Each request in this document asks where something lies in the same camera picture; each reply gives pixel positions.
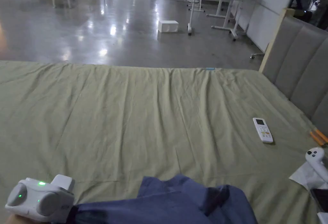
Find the person's left hand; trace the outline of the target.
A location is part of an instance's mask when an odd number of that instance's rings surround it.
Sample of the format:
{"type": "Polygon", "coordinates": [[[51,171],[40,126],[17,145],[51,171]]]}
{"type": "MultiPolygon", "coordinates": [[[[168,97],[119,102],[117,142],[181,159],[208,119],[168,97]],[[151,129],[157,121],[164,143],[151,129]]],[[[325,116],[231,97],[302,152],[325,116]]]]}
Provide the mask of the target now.
{"type": "Polygon", "coordinates": [[[19,215],[10,215],[3,224],[30,224],[30,221],[19,215]]]}

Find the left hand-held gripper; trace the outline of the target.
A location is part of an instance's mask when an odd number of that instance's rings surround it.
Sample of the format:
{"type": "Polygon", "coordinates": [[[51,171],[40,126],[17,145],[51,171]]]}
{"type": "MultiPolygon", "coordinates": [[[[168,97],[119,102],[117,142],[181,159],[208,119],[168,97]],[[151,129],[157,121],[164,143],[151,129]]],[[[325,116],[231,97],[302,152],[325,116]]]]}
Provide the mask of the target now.
{"type": "Polygon", "coordinates": [[[65,223],[74,205],[75,181],[56,175],[51,183],[26,178],[10,192],[5,209],[37,222],[65,223]]]}

